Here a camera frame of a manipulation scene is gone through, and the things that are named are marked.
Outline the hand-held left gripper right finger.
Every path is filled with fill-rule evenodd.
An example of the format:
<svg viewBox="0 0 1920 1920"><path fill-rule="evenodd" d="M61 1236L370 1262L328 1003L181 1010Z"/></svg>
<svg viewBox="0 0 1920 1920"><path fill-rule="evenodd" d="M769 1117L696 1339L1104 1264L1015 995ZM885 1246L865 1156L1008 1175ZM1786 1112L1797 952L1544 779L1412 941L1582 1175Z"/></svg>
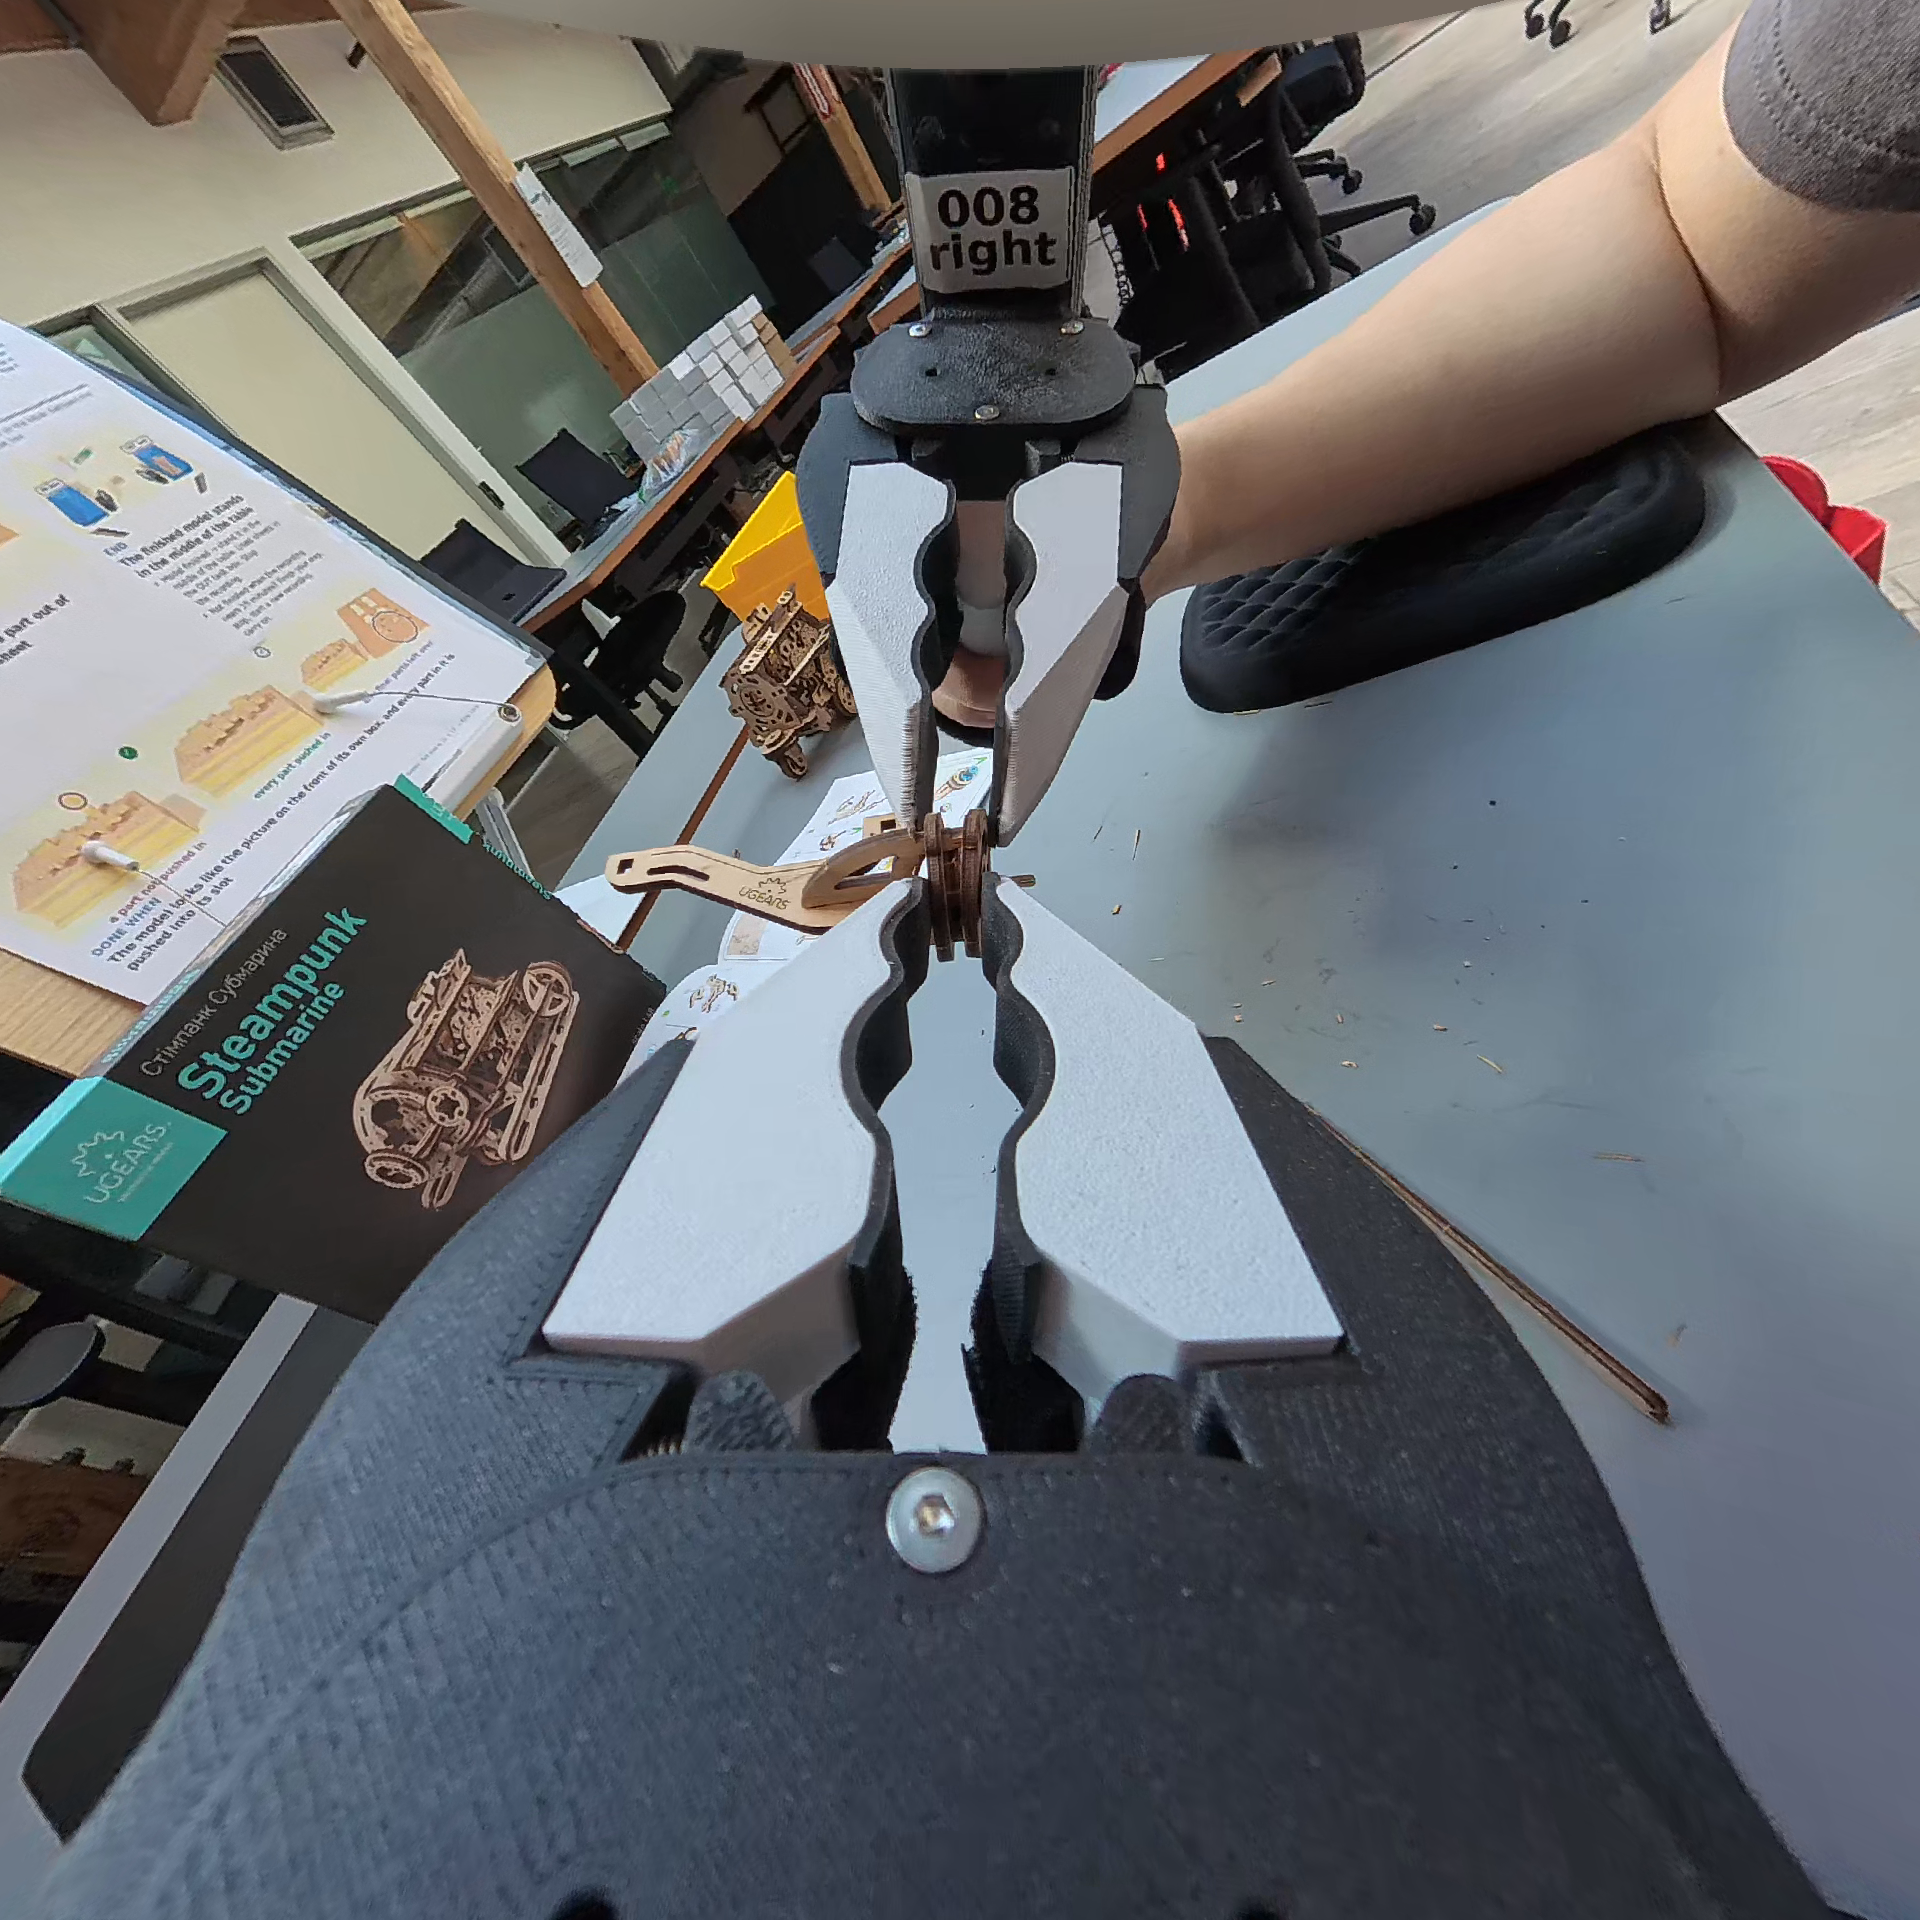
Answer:
<svg viewBox="0 0 1920 1920"><path fill-rule="evenodd" d="M1001 1141L992 1284L1015 1360L1097 1407L1326 1357L1341 1323L1197 1027L1015 879L992 885Z"/></svg>

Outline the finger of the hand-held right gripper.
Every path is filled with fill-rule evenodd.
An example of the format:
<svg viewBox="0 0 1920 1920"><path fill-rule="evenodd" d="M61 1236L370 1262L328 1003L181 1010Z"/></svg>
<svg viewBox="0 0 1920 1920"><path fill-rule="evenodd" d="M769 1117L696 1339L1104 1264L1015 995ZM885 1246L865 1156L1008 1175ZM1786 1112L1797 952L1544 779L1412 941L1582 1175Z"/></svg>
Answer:
<svg viewBox="0 0 1920 1920"><path fill-rule="evenodd" d="M946 479L901 461L849 468L824 598L870 765L904 827L921 826L932 807L932 690L950 662L952 638L929 572L950 530Z"/></svg>
<svg viewBox="0 0 1920 1920"><path fill-rule="evenodd" d="M1009 563L992 738L992 842L1008 845L1060 772L1127 610L1120 574L1124 464L1069 459L1008 496Z"/></svg>

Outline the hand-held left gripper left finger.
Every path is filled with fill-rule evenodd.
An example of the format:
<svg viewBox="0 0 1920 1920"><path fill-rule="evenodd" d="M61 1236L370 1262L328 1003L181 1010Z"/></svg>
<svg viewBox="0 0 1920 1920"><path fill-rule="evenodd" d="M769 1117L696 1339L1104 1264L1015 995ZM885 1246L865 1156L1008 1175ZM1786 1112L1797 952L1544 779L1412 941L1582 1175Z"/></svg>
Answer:
<svg viewBox="0 0 1920 1920"><path fill-rule="evenodd" d="M896 879L693 1043L543 1339L756 1373L815 1419L889 1419L916 1334L896 1154L925 885Z"/></svg>

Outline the wooden slotted lever part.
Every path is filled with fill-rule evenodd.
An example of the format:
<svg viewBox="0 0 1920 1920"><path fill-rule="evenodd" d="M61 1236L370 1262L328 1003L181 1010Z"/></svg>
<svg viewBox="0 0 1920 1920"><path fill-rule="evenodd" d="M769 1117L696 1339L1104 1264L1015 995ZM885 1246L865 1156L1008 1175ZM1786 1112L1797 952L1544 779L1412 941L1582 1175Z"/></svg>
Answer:
<svg viewBox="0 0 1920 1920"><path fill-rule="evenodd" d="M922 855L919 831L893 827L782 866L695 845L646 848L613 855L605 879L623 895L684 891L783 927L828 932L893 879L912 878Z"/></svg>

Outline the round wooden gear assembly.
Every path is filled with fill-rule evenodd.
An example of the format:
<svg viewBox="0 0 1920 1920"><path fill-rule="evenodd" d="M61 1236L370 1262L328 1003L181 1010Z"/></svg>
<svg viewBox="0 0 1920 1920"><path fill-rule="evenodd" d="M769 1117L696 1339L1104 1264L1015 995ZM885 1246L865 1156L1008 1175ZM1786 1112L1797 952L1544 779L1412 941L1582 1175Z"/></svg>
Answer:
<svg viewBox="0 0 1920 1920"><path fill-rule="evenodd" d="M929 812L919 830L921 875L928 901L928 938L941 959L962 948L983 952L985 902L1001 875L992 869L992 816L974 807L958 827Z"/></svg>

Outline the person's right forearm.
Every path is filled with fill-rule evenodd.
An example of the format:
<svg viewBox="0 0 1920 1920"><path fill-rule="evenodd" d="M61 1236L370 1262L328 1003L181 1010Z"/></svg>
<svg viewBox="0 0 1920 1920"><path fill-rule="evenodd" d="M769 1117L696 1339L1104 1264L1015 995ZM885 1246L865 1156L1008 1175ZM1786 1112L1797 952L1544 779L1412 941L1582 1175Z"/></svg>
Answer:
<svg viewBox="0 0 1920 1920"><path fill-rule="evenodd" d="M1424 522L1806 363L1784 212L1701 59L1637 126L1476 221L1353 324L1185 422L1150 600Z"/></svg>

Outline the assembled wooden submarine model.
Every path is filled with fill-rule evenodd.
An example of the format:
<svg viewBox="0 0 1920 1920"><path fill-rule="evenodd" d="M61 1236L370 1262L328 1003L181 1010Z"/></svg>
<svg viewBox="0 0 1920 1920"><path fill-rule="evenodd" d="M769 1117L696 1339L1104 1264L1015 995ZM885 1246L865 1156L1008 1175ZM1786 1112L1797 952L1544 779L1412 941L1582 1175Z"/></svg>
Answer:
<svg viewBox="0 0 1920 1920"><path fill-rule="evenodd" d="M808 613L800 589L788 584L773 606L758 606L745 618L740 638L743 651L722 675L727 703L753 749L782 774L802 779L802 740L857 718L831 623Z"/></svg>

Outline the black wooden model kit box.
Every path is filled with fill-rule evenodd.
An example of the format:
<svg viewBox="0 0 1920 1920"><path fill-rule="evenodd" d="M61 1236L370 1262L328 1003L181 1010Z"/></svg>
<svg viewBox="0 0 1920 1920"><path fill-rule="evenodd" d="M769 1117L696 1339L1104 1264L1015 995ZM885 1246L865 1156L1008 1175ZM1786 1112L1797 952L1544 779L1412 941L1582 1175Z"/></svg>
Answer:
<svg viewBox="0 0 1920 1920"><path fill-rule="evenodd" d="M417 787L348 807L4 1146L4 1208L372 1325L664 984Z"/></svg>

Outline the yellow plastic bin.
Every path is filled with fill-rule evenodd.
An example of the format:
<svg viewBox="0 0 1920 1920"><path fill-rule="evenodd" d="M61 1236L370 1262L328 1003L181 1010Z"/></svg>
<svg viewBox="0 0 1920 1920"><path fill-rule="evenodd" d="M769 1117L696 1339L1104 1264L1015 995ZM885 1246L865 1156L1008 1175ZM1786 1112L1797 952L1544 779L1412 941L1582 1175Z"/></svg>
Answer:
<svg viewBox="0 0 1920 1920"><path fill-rule="evenodd" d="M775 608L788 589L812 618L829 618L792 470L778 475L722 557L706 568L704 587L743 621L758 608Z"/></svg>

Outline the long wooden table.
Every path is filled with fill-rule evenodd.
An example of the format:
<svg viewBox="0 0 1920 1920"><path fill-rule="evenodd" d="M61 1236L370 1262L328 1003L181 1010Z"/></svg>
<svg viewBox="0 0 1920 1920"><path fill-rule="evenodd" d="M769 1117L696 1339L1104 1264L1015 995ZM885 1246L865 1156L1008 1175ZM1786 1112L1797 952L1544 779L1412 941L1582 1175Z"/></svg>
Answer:
<svg viewBox="0 0 1920 1920"><path fill-rule="evenodd" d="M529 635L554 626L589 594L617 578L621 568L633 567L634 555L646 544L657 549L657 557L672 560L681 544L695 535L687 516L711 508L706 491L730 488L740 459L758 445L778 447L800 429L800 414L828 394L838 372L833 355L849 341L847 328L857 312L904 269L906 258L909 243L901 231L876 254L870 268L828 306L824 320L805 332L794 350L794 370L782 388L748 421L733 421L717 429L656 493L621 508L609 527L573 555L554 589L528 608L518 626Z"/></svg>

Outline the stack of small white boxes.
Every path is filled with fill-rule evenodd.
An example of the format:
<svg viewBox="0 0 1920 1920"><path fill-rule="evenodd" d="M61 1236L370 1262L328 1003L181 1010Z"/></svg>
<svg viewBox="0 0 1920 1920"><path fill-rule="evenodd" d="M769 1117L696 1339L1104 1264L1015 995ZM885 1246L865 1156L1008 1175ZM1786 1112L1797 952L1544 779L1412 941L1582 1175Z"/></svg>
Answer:
<svg viewBox="0 0 1920 1920"><path fill-rule="evenodd" d="M676 472L776 400L794 372L794 355L748 295L661 363L609 419L637 461Z"/></svg>

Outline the black padded wrist rest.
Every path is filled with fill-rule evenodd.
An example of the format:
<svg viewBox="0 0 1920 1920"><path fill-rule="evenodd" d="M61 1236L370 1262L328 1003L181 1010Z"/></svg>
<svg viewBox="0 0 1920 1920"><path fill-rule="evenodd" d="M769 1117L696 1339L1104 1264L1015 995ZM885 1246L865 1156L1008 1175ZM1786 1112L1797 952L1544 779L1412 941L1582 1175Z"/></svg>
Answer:
<svg viewBox="0 0 1920 1920"><path fill-rule="evenodd" d="M1394 532L1191 592L1189 698L1256 712L1589 608L1672 563L1706 518L1693 453L1653 429Z"/></svg>

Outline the thin wooden stick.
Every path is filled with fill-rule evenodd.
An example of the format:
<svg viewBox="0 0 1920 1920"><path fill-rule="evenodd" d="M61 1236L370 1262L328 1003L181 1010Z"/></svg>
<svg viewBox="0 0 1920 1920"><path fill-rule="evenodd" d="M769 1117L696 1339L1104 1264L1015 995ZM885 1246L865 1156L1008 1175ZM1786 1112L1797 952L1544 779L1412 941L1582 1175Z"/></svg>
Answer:
<svg viewBox="0 0 1920 1920"><path fill-rule="evenodd" d="M1552 1302L1544 1294L1541 1294L1530 1283L1526 1283L1514 1268L1503 1264L1495 1258L1485 1246L1481 1246L1473 1236L1463 1232L1439 1207L1431 1199L1412 1190L1402 1184L1398 1175L1388 1171L1377 1158L1373 1158L1367 1149L1361 1149L1351 1135L1333 1124L1326 1115L1317 1115L1320 1126L1341 1146L1345 1146L1356 1162L1361 1163L1377 1181L1389 1189L1402 1207L1414 1214L1431 1235L1434 1235L1461 1262L1465 1262L1473 1274L1492 1279L1503 1290L1508 1299L1530 1312L1546 1330L1552 1330L1560 1341L1565 1341L1574 1354L1584 1357L1599 1375L1605 1375L1615 1392L1628 1397L1644 1416L1660 1427L1668 1427L1672 1421L1672 1411L1664 1392L1660 1392L1649 1380L1637 1373L1629 1364L1624 1364L1615 1354L1612 1354L1598 1338L1576 1323L1572 1315L1568 1315L1560 1304Z"/></svg>

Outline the laminated instruction sheet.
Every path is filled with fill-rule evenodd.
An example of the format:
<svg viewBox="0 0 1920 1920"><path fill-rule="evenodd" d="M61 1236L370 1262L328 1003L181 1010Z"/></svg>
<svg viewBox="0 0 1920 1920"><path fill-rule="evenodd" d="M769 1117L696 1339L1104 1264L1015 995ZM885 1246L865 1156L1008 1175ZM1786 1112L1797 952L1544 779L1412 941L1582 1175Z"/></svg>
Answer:
<svg viewBox="0 0 1920 1920"><path fill-rule="evenodd" d="M1 943L148 1003L337 813L482 774L534 648L1 326Z"/></svg>

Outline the grey shirt sleeve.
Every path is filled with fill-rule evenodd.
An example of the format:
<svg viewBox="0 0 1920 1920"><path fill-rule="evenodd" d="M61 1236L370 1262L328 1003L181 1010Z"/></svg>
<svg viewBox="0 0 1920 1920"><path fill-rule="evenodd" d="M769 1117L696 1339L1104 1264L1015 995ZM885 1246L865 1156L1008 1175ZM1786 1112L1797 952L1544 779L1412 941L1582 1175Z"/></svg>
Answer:
<svg viewBox="0 0 1920 1920"><path fill-rule="evenodd" d="M1721 77L1740 152L1783 192L1918 210L1918 4L1752 3Z"/></svg>

